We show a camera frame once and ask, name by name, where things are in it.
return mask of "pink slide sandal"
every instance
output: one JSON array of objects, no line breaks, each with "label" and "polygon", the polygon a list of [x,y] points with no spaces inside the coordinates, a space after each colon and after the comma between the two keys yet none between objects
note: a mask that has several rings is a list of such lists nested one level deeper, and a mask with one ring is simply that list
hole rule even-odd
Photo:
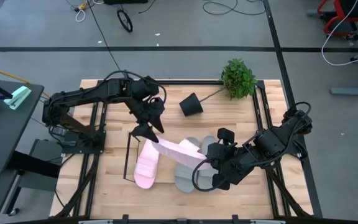
[{"label": "pink slide sandal", "polygon": [[[199,147],[195,146],[189,140],[184,139],[180,144],[176,144],[159,138],[159,143],[152,142],[154,148],[164,156],[177,161],[187,167],[194,169],[200,162],[206,159],[206,156],[199,153]],[[209,169],[210,164],[204,163],[199,170]]]},{"label": "pink slide sandal", "polygon": [[160,153],[155,150],[152,141],[147,139],[135,166],[135,183],[139,187],[149,189],[153,186],[159,155]]}]

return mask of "green plant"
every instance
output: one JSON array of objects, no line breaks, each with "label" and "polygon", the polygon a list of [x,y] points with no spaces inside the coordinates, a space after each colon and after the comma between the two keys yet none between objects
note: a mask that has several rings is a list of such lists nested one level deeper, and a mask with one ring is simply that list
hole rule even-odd
[{"label": "green plant", "polygon": [[226,96],[231,100],[252,95],[258,82],[252,75],[252,70],[247,68],[241,58],[234,58],[228,62],[229,65],[223,68],[221,77],[227,90]]}]

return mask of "gray slipper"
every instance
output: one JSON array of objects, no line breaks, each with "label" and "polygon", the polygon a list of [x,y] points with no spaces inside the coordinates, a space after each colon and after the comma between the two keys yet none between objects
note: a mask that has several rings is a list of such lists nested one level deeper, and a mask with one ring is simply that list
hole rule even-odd
[{"label": "gray slipper", "polygon": [[[208,146],[215,142],[214,136],[206,136],[203,139],[201,145],[201,153],[206,155],[208,152]],[[198,171],[197,184],[201,189],[209,189],[212,187],[212,177],[214,174],[217,174],[218,171],[212,167],[206,170]]]},{"label": "gray slipper", "polygon": [[[193,143],[195,146],[200,146],[200,142],[192,137],[186,138],[189,142]],[[191,175],[193,169],[185,165],[178,163],[175,169],[175,185],[176,187],[184,193],[190,193],[194,190],[193,184],[191,183]]]}]

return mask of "white cable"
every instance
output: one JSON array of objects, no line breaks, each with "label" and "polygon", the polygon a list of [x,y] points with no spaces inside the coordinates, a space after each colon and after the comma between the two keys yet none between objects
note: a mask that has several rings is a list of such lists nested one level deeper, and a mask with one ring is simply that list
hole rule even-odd
[{"label": "white cable", "polygon": [[98,2],[98,0],[97,0],[97,1],[92,0],[92,1],[93,1],[93,3],[95,3],[95,4],[103,4],[103,3],[104,3],[104,1],[102,1],[102,2]]},{"label": "white cable", "polygon": [[[84,14],[84,17],[83,17],[82,19],[78,20],[78,16],[81,14],[81,12]],[[82,22],[82,21],[84,21],[85,17],[86,17],[85,11],[82,10],[82,9],[80,9],[80,10],[78,11],[77,15],[75,16],[75,21],[77,21],[77,22]]]},{"label": "white cable", "polygon": [[357,3],[358,3],[358,0],[356,0],[356,2],[354,3],[352,9],[351,9],[350,12],[347,14],[347,16],[346,16],[338,25],[336,25],[336,27],[331,31],[331,33],[329,34],[328,38],[326,39],[326,41],[325,41],[323,47],[321,48],[321,54],[323,55],[324,60],[325,60],[328,64],[330,64],[330,65],[332,65],[332,66],[350,65],[350,64],[352,64],[352,63],[358,62],[358,59],[357,59],[357,60],[354,60],[354,61],[351,61],[351,62],[347,62],[347,63],[334,64],[334,63],[329,62],[329,61],[326,59],[325,55],[324,55],[324,48],[325,48],[325,46],[326,46],[326,44],[327,44],[329,38],[331,38],[331,36],[332,36],[332,34],[335,32],[336,28],[338,28],[338,27],[342,24],[342,22],[345,21],[345,20],[351,15],[351,13],[352,13],[353,9],[356,7]]}]

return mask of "concrete floor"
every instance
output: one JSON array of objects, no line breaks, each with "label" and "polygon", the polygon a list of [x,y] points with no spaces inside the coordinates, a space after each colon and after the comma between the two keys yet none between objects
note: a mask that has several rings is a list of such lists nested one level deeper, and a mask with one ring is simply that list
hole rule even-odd
[{"label": "concrete floor", "polygon": [[[69,0],[78,4],[79,0]],[[305,16],[320,0],[268,0],[281,47],[314,47],[325,41],[322,23]],[[242,57],[260,79],[282,79],[267,16],[229,13],[212,16],[199,0],[157,0],[150,11],[137,14],[148,4],[125,5],[134,23],[128,34],[119,25],[116,9],[95,6],[94,12],[112,47],[204,46],[193,51],[114,51],[118,64],[154,78],[219,78],[227,60]],[[263,11],[261,2],[239,1],[239,9]],[[104,47],[91,12],[82,23],[64,0],[8,0],[0,8],[0,47]],[[265,47],[267,52],[213,51],[208,46]],[[328,47],[349,48],[335,38]],[[358,48],[358,42],[352,46]],[[104,78],[116,70],[107,52],[0,52],[0,69],[45,86],[55,93],[78,88],[81,79]],[[332,67],[319,53],[284,52],[284,62],[296,101],[313,109],[313,131],[306,136],[319,202],[326,218],[358,220],[358,97],[333,96],[332,86],[358,86],[358,64]],[[347,62],[353,54],[329,53],[334,62]],[[33,118],[40,119],[40,106]],[[48,139],[46,129],[30,121],[18,150],[27,152],[34,139]],[[17,201],[21,212],[0,216],[0,223],[47,218],[53,193],[23,190]]]}]

